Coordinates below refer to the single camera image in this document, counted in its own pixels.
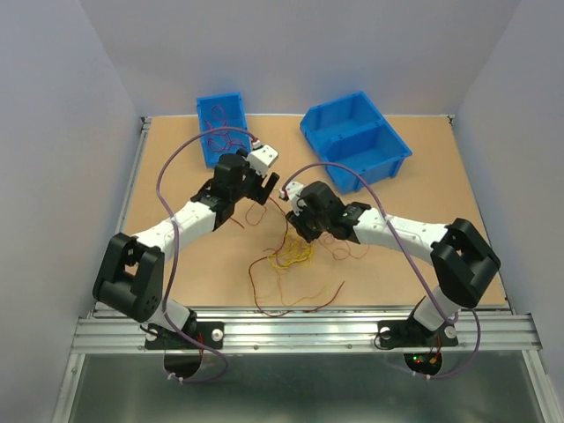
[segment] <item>yellow wire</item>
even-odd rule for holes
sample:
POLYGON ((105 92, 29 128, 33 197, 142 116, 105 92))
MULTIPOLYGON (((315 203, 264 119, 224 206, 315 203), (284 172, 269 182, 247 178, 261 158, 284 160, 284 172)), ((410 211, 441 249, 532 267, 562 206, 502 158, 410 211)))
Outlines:
POLYGON ((308 267, 311 265, 313 254, 314 247, 312 244, 308 244, 301 237, 286 234, 282 249, 268 255, 267 259, 274 269, 283 271, 297 263, 308 267))

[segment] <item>black mounting bracket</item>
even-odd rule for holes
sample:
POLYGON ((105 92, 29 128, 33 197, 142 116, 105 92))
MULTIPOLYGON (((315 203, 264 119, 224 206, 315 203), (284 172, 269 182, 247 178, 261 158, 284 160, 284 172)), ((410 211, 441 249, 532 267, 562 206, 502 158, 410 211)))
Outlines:
POLYGON ((375 336, 375 346, 381 350, 394 348, 431 348, 436 346, 436 337, 441 340, 441 346, 457 346, 458 337, 454 326, 443 324, 435 333, 423 333, 410 329, 410 319, 385 320, 378 322, 378 332, 375 336))
MULTIPOLYGON (((202 335, 202 344, 220 350, 223 348, 223 338, 214 341, 212 332, 214 330, 221 330, 224 332, 225 324, 223 322, 199 322, 197 323, 196 332, 191 335, 192 338, 197 340, 199 334, 202 335)), ((166 330, 157 326, 156 324, 149 323, 148 330, 155 335, 153 341, 145 339, 145 350, 197 350, 197 346, 183 339, 180 335, 170 330, 166 330)))

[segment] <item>gray wall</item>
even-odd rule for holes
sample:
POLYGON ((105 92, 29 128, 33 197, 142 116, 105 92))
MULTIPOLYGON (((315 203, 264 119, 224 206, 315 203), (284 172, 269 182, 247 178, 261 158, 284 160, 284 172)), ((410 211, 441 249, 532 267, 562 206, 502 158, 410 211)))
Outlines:
POLYGON ((468 92, 456 139, 516 309, 564 401, 564 2, 523 0, 468 92))
POLYGON ((142 115, 305 112, 366 91, 386 113, 453 113, 519 0, 81 0, 142 115))
POLYGON ((50 421, 138 119, 76 0, 0 13, 0 421, 50 421))

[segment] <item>black cable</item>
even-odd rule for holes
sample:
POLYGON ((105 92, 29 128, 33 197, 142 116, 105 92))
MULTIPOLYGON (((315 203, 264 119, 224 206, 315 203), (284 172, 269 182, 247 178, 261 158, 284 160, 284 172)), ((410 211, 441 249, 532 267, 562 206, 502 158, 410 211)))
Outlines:
POLYGON ((152 331, 150 329, 146 329, 143 325, 139 325, 139 329, 142 330, 144 333, 148 333, 149 335, 153 335, 154 337, 159 337, 159 333, 157 331, 152 331))
POLYGON ((378 344, 376 343, 376 339, 380 338, 381 335, 382 335, 381 333, 376 333, 376 335, 374 336, 374 340, 372 341, 372 343, 374 344, 374 347, 375 347, 377 350, 380 350, 380 351, 390 351, 390 350, 393 350, 393 348, 382 348, 381 346, 378 346, 378 344))

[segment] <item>cable connector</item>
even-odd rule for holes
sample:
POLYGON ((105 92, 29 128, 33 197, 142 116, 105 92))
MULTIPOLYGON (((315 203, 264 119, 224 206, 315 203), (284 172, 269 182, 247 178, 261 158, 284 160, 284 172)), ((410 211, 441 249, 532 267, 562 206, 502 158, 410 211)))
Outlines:
POLYGON ((257 138, 255 141, 252 141, 250 143, 250 146, 251 146, 251 150, 258 150, 263 146, 263 143, 261 143, 261 140, 257 138))

